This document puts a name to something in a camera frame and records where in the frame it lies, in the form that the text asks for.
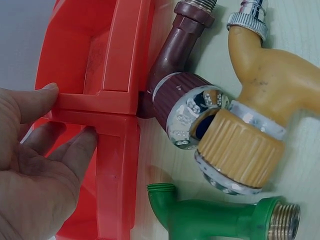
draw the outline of ribbed yellow coupling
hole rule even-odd
[[[226,109],[220,110],[198,145],[202,158],[224,176],[262,188],[283,156],[285,145]]]

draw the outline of red plastic container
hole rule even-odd
[[[48,120],[67,123],[54,148],[94,126],[98,146],[78,206],[58,240],[129,240],[135,222],[140,129],[138,92],[164,43],[171,0],[57,0],[45,35],[36,89],[60,94]]]

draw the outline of finger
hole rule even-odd
[[[55,144],[59,136],[66,130],[66,125],[61,122],[47,122],[33,130],[24,141],[23,145],[45,155]]]
[[[65,164],[82,182],[96,147],[97,133],[94,128],[86,127],[76,137],[57,148],[48,159]]]
[[[26,124],[21,124],[20,125],[20,131],[18,133],[18,141],[21,142],[24,137],[27,135],[27,133],[29,132],[30,128],[32,127],[34,123],[26,123]]]
[[[33,122],[47,114],[55,104],[59,92],[55,83],[50,83],[43,89],[35,91],[3,90],[17,105],[21,124]]]

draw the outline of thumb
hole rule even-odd
[[[57,100],[59,89],[56,83],[50,83],[35,91],[6,91],[19,108],[20,123],[26,124],[39,119],[51,110]]]

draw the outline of fingernail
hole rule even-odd
[[[42,89],[57,89],[57,88],[58,88],[58,85],[55,82],[52,82],[44,86]]]

